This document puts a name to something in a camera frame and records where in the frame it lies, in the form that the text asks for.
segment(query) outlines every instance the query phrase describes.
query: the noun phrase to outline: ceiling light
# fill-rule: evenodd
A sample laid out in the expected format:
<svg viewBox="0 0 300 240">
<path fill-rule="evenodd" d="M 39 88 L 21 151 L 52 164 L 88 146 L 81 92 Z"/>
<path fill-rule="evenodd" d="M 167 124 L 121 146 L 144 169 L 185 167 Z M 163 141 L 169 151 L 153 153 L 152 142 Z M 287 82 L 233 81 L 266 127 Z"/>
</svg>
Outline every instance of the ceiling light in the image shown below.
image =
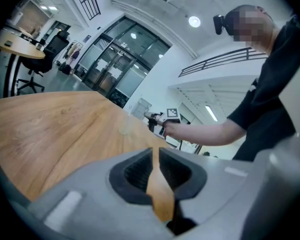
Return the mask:
<svg viewBox="0 0 300 240">
<path fill-rule="evenodd" d="M 215 114 L 213 113 L 213 111 L 211 110 L 211 108 L 207 105 L 205 106 L 205 108 L 206 108 L 206 110 L 208 110 L 208 112 L 209 112 L 210 116 L 212 116 L 213 120 L 218 122 L 218 120 L 217 120 Z"/>
<path fill-rule="evenodd" d="M 194 27 L 194 28 L 197 28 L 201 25 L 201 22 L 200 22 L 200 19 L 196 16 L 191 16 L 189 18 L 189 24 Z"/>
</svg>

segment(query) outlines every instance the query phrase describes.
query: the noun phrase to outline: forearm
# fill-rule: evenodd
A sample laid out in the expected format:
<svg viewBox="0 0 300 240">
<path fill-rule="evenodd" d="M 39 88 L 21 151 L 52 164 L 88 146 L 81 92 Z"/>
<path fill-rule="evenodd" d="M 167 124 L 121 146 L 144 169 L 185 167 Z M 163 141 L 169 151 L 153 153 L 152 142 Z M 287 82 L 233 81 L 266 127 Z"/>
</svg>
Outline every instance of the forearm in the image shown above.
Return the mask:
<svg viewBox="0 0 300 240">
<path fill-rule="evenodd" d="M 223 124 L 190 125 L 170 123 L 166 134 L 178 140 L 185 140 L 203 146 L 222 146 L 238 140 L 245 131 L 234 122 L 227 120 Z"/>
</svg>

